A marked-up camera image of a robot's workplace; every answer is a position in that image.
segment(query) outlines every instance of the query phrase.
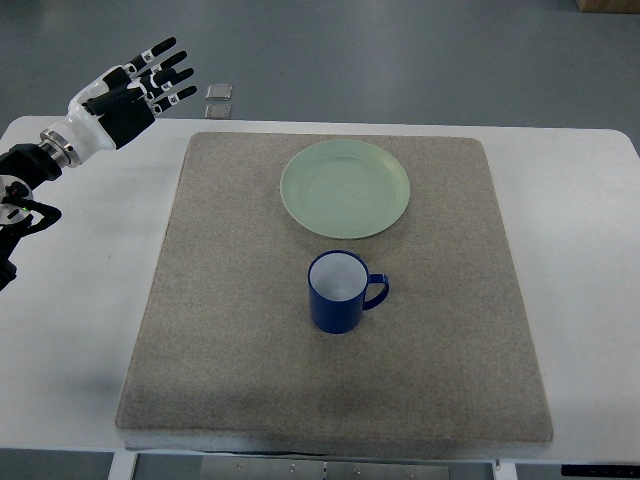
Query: table leg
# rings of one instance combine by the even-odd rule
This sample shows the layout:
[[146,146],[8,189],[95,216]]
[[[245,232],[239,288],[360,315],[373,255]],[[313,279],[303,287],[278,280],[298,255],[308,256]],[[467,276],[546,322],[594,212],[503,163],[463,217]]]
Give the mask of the table leg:
[[138,454],[127,450],[116,450],[111,461],[111,470],[107,480],[131,480],[136,468]]
[[493,463],[493,478],[494,480],[518,480],[516,464],[496,460]]

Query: cardboard box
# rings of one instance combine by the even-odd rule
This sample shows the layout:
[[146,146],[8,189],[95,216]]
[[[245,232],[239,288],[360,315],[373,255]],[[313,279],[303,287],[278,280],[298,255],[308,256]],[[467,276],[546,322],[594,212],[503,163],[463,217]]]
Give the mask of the cardboard box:
[[640,13],[640,0],[576,0],[581,12]]

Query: white table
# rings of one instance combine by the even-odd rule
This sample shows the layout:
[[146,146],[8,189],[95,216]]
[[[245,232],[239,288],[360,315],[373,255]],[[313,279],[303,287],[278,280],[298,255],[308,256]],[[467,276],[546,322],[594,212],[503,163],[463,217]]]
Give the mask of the white table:
[[[0,151],[56,117],[23,117]],[[554,427],[534,462],[640,462],[640,159],[608,130],[159,120],[47,182],[63,212],[0,292],[0,447],[111,450],[188,141],[199,131],[443,135],[486,150]]]

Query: metal joint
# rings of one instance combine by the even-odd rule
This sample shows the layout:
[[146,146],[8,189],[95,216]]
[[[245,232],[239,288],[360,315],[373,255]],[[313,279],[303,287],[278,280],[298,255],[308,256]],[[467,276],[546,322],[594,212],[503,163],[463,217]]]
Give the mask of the metal joint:
[[71,164],[79,165],[81,163],[73,145],[59,133],[47,128],[40,133],[40,139],[42,142],[38,144],[38,147],[44,150],[61,169]]

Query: plate rim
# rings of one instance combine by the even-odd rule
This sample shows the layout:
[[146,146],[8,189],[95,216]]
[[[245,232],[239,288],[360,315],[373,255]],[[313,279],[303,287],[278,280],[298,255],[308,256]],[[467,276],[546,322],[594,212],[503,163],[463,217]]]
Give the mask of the plate rim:
[[[322,145],[328,144],[328,143],[337,143],[337,142],[348,142],[348,143],[359,143],[359,144],[363,144],[365,145],[367,148],[371,148],[373,147],[376,150],[380,150],[385,156],[387,156],[393,163],[395,163],[398,167],[399,167],[399,171],[402,172],[401,175],[402,179],[401,181],[404,183],[404,181],[406,181],[406,201],[402,201],[402,209],[399,211],[398,215],[395,217],[395,219],[387,226],[385,226],[384,228],[381,229],[376,229],[375,231],[371,232],[371,233],[367,233],[366,235],[361,235],[361,234],[357,234],[357,235],[349,235],[349,236],[334,236],[334,235],[327,235],[326,233],[322,233],[320,231],[317,231],[313,228],[310,228],[309,226],[305,225],[304,223],[302,223],[298,218],[296,218],[296,216],[292,213],[292,211],[290,210],[289,206],[287,205],[287,201],[285,200],[285,194],[284,194],[284,190],[283,190],[283,184],[285,181],[285,176],[287,174],[287,171],[289,170],[290,166],[292,164],[294,164],[294,162],[296,160],[299,159],[299,157],[303,156],[308,150],[313,149],[313,148],[319,148]],[[404,166],[398,161],[397,158],[395,158],[393,155],[391,155],[391,153],[389,153],[387,150],[385,150],[384,148],[371,143],[371,142],[367,142],[364,140],[360,140],[360,139],[354,139],[354,138],[335,138],[335,139],[328,139],[328,140],[322,140],[320,142],[316,142],[313,143],[305,148],[303,148],[302,150],[300,150],[298,153],[296,153],[288,162],[287,165],[285,166],[285,168],[282,170],[282,174],[280,175],[280,199],[282,201],[283,206],[285,207],[287,213],[291,216],[291,218],[293,218],[299,225],[301,225],[302,227],[304,227],[305,229],[309,230],[310,232],[313,232],[317,235],[321,235],[323,237],[327,237],[327,238],[333,238],[333,239],[339,239],[339,240],[355,240],[355,239],[359,239],[359,238],[367,238],[367,237],[371,237],[373,235],[376,235],[377,233],[383,232],[385,231],[387,228],[391,227],[393,224],[395,224],[400,217],[402,217],[402,215],[404,215],[404,212],[406,211],[408,205],[409,205],[409,200],[411,198],[411,182],[409,180],[409,175],[407,174]]]

